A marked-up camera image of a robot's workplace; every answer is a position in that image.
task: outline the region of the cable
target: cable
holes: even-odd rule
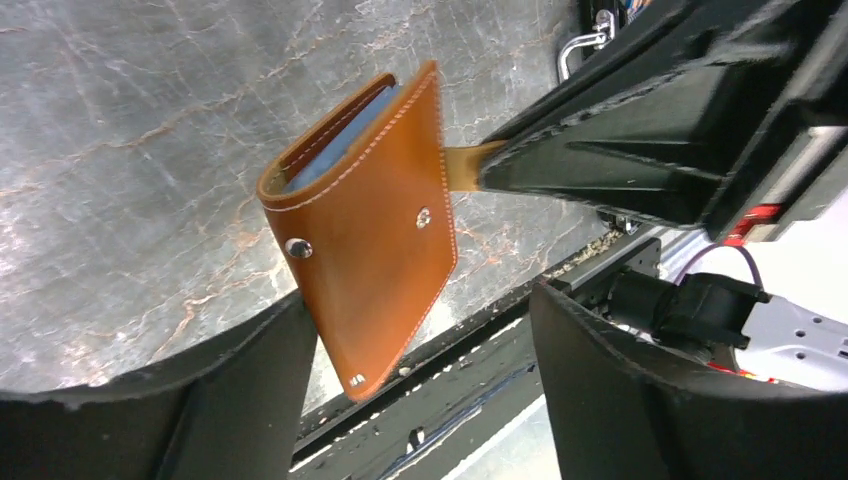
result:
[[[683,281],[683,277],[685,277],[686,274],[689,273],[689,270],[691,270],[692,267],[695,266],[696,263],[698,263],[698,260],[704,258],[706,254],[712,252],[713,250],[724,246],[725,245],[712,244],[706,246],[701,251],[696,253],[695,256],[693,256],[688,262],[686,262],[686,265],[683,266],[683,268],[680,270],[680,273],[677,274],[677,278],[674,280],[674,284],[680,285],[680,282]],[[748,264],[748,268],[751,270],[751,278],[753,278],[754,285],[763,288],[763,277],[760,274],[760,268],[757,267],[757,262],[756,260],[754,260],[754,256],[751,255],[751,252],[749,252],[748,249],[745,247],[734,246],[733,248],[735,248],[745,258],[745,262]]]

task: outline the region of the leather wallet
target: leather wallet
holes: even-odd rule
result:
[[[445,149],[439,77],[383,74],[283,152],[257,192],[345,393],[375,394],[457,262],[450,190],[503,142]]]

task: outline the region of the stitched edge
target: stitched edge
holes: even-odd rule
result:
[[[424,85],[422,85],[422,89],[423,89],[423,87],[426,86],[426,84],[430,83],[430,80],[432,78],[434,78],[435,72],[431,73],[430,75],[432,77],[430,79],[428,79],[427,82]],[[448,190],[447,170],[445,168],[445,150],[444,150],[444,148],[442,148],[442,145],[444,144],[444,139],[442,138],[442,131],[443,131],[442,130],[442,128],[443,128],[443,125],[442,125],[442,110],[441,110],[441,98],[439,98],[438,81],[437,81],[437,84],[436,84],[436,92],[434,94],[434,97],[435,98],[434,98],[433,103],[436,105],[436,108],[435,108],[436,125],[438,127],[438,130],[436,131],[436,135],[437,135],[438,140],[439,140],[439,169],[441,170],[441,176],[442,176],[442,194],[444,195],[444,199],[445,199],[445,211],[447,212],[447,216],[448,216],[448,218],[447,218],[447,220],[448,220],[447,221],[447,234],[448,234],[448,237],[450,237],[450,242],[451,242],[451,256],[453,257],[451,271],[453,271],[453,268],[456,267],[456,260],[457,260],[456,259],[456,236],[454,236],[453,230],[452,230],[452,227],[454,225],[453,208],[451,207],[450,190]],[[376,393],[380,389],[380,387],[386,381],[386,377],[388,377],[388,375],[391,373],[394,366],[397,365],[397,362],[400,360],[400,357],[403,356],[403,353],[406,351],[406,348],[409,346],[409,343],[412,341],[413,338],[415,338],[415,335],[418,333],[418,329],[421,328],[421,324],[424,323],[424,320],[427,318],[427,314],[429,314],[430,311],[433,309],[433,305],[436,304],[436,301],[441,296],[442,292],[445,289],[445,286],[447,286],[448,280],[450,280],[450,274],[448,274],[445,277],[444,281],[442,281],[442,285],[436,291],[435,296],[433,296],[433,299],[430,301],[430,305],[427,306],[426,310],[424,310],[424,313],[421,315],[421,319],[419,319],[418,322],[415,324],[415,328],[412,329],[412,332],[410,333],[409,338],[407,338],[406,341],[403,343],[403,347],[398,351],[398,353],[394,356],[394,358],[392,358],[392,361],[389,362],[389,368],[386,369],[386,371],[384,371],[382,374],[380,374],[380,376],[377,377],[376,381],[371,382],[371,388],[369,388],[368,390],[365,390],[363,392],[359,392],[356,395],[357,399],[365,399],[365,398],[373,395],[374,393]]]
[[[355,170],[356,167],[358,167],[359,164],[362,163],[362,161],[368,156],[368,154],[371,153],[371,150],[373,150],[374,147],[377,146],[378,143],[380,143],[380,140],[382,140],[383,137],[385,137],[386,134],[389,133],[389,131],[392,129],[392,127],[395,126],[395,124],[398,122],[398,120],[400,120],[406,114],[406,112],[409,110],[409,107],[411,107],[412,104],[415,103],[416,100],[418,100],[418,97],[421,96],[421,94],[424,92],[424,89],[427,88],[428,85],[430,85],[430,82],[433,80],[433,78],[435,78],[435,75],[436,75],[435,72],[427,75],[424,82],[421,83],[421,86],[418,87],[418,90],[416,90],[415,93],[412,95],[412,98],[410,98],[409,100],[406,101],[405,104],[403,104],[403,107],[401,107],[401,109],[398,110],[398,112],[395,114],[395,116],[392,117],[391,121],[389,121],[389,123],[386,124],[385,127],[383,127],[383,130],[381,130],[380,133],[377,134],[376,137],[374,137],[374,140],[371,141],[371,143],[368,145],[368,147],[365,149],[365,151],[362,152],[362,154],[356,159],[355,162],[353,162],[353,164],[351,164],[351,166],[347,167],[347,170],[342,172],[342,174],[339,175],[338,178],[333,180],[333,183],[331,183],[326,188],[324,188],[320,192],[316,193],[312,197],[307,198],[306,200],[304,200],[304,201],[302,201],[302,202],[300,202],[296,205],[292,205],[291,207],[268,208],[267,206],[262,205],[263,208],[265,208],[265,210],[267,210],[269,212],[290,212],[292,210],[297,210],[298,208],[302,208],[306,205],[309,205],[310,203],[318,200],[319,198],[321,198],[324,195],[326,195],[327,193],[329,193],[330,190],[336,188],[339,185],[339,183],[341,183],[342,180],[344,180],[348,175],[350,175],[350,173],[353,172],[353,170]],[[441,119],[439,120],[439,128],[441,128]]]
[[[350,109],[350,110],[348,110],[348,112],[347,112],[347,113],[345,113],[344,115],[342,115],[342,117],[341,117],[341,118],[339,118],[338,120],[336,120],[336,122],[335,122],[334,124],[332,124],[332,125],[330,125],[329,127],[327,127],[327,128],[324,130],[324,133],[322,133],[322,134],[321,134],[318,138],[316,138],[316,139],[315,139],[315,141],[313,141],[313,142],[312,142],[312,143],[311,143],[308,147],[306,147],[306,150],[304,150],[304,151],[303,151],[300,155],[298,155],[298,157],[297,157],[296,159],[294,159],[294,161],[289,162],[288,164],[284,165],[284,166],[280,169],[280,171],[285,172],[286,170],[288,170],[288,169],[290,169],[290,168],[294,167],[295,165],[297,165],[298,163],[300,163],[300,161],[301,161],[301,160],[303,160],[303,159],[304,159],[304,157],[306,157],[306,154],[307,154],[307,153],[309,153],[309,152],[310,152],[310,150],[312,150],[312,148],[313,148],[313,147],[315,147],[315,145],[317,145],[317,144],[318,144],[318,142],[320,142],[320,141],[321,141],[324,137],[326,137],[327,135],[329,135],[329,133],[330,133],[331,131],[333,131],[333,129],[334,129],[334,128],[336,128],[336,127],[337,127],[340,123],[342,123],[343,121],[345,121],[345,119],[347,119],[348,117],[350,117],[351,115],[353,115],[353,114],[354,114],[354,112],[356,112],[356,111],[359,109],[359,107],[361,107],[361,106],[362,106],[362,104],[364,104],[364,103],[366,103],[366,102],[369,102],[369,101],[373,100],[373,99],[374,99],[374,97],[376,97],[377,95],[379,95],[379,94],[380,94],[380,92],[382,92],[382,91],[383,91],[382,89],[377,89],[377,90],[375,90],[375,91],[371,92],[370,94],[368,94],[368,95],[366,95],[366,96],[362,97],[362,99],[361,99],[359,102],[357,102],[357,103],[356,103],[353,107],[351,107],[351,109]]]

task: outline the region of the purple cable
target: purple cable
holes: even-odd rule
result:
[[[686,262],[686,265],[683,266],[683,268],[680,270],[680,273],[677,274],[677,278],[674,280],[674,284],[680,285],[680,282],[683,281],[683,277],[685,277],[689,270],[691,270],[692,267],[695,266],[696,263],[698,263],[698,260],[704,258],[704,255],[712,252],[717,248],[721,248],[724,246],[725,245],[712,244],[708,245],[707,247],[704,247],[700,252],[696,253],[694,257],[692,257],[688,262]],[[763,277],[760,275],[760,269],[759,267],[757,267],[757,262],[756,260],[754,260],[754,257],[753,255],[751,255],[751,252],[749,252],[748,249],[745,247],[734,246],[733,248],[735,248],[739,253],[742,254],[743,257],[745,257],[745,262],[748,264],[748,268],[751,269],[751,277],[754,279],[754,284],[760,288],[763,288]]]

